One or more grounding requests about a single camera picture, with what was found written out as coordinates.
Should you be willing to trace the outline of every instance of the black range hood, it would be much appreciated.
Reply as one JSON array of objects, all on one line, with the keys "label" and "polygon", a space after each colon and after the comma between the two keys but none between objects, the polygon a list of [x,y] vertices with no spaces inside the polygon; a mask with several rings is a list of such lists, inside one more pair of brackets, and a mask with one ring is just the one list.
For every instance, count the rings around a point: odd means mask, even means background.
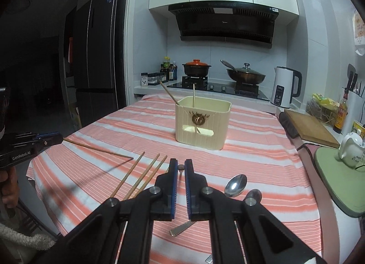
[{"label": "black range hood", "polygon": [[181,40],[215,40],[271,48],[279,10],[240,1],[192,1],[169,5]]}]

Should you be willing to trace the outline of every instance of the white teapot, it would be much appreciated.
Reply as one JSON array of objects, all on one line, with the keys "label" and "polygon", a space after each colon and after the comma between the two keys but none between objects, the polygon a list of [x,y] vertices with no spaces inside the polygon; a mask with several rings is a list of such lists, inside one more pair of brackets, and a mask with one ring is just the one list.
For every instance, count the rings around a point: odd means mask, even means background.
[{"label": "white teapot", "polygon": [[360,134],[360,129],[357,130],[357,133],[348,133],[342,140],[338,151],[339,158],[351,168],[354,168],[361,161],[365,151],[364,142]]}]

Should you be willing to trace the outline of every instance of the person's hand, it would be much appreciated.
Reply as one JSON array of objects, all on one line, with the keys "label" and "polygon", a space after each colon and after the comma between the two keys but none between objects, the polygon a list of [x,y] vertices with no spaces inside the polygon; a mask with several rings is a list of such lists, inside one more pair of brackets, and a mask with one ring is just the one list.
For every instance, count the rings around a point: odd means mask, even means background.
[{"label": "person's hand", "polygon": [[9,172],[0,171],[0,182],[4,182],[1,186],[3,194],[3,203],[10,209],[16,207],[19,198],[19,186],[17,183],[15,167],[11,167]]}]

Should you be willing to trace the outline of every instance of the white kettle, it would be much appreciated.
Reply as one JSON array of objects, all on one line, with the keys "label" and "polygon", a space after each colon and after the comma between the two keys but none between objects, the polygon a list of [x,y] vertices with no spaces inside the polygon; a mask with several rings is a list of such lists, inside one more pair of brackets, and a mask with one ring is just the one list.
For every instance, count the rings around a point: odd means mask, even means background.
[{"label": "white kettle", "polygon": [[341,142],[340,149],[338,151],[339,158],[351,168],[361,161],[362,155],[365,151],[364,142],[360,136],[361,130],[358,129],[357,133],[348,133]]},{"label": "white kettle", "polygon": [[[293,97],[300,95],[302,88],[302,74],[294,69],[277,66],[275,69],[274,89],[271,103],[279,107],[290,108]],[[294,93],[294,78],[298,78],[297,92]]]}]

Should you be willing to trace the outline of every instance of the green tray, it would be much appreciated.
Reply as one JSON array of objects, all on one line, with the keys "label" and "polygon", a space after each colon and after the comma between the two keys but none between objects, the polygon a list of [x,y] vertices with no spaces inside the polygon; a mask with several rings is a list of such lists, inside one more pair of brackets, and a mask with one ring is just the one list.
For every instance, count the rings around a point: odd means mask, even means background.
[{"label": "green tray", "polygon": [[338,149],[320,147],[314,153],[315,165],[337,206],[350,217],[365,214],[365,167],[349,168],[338,157]]}]

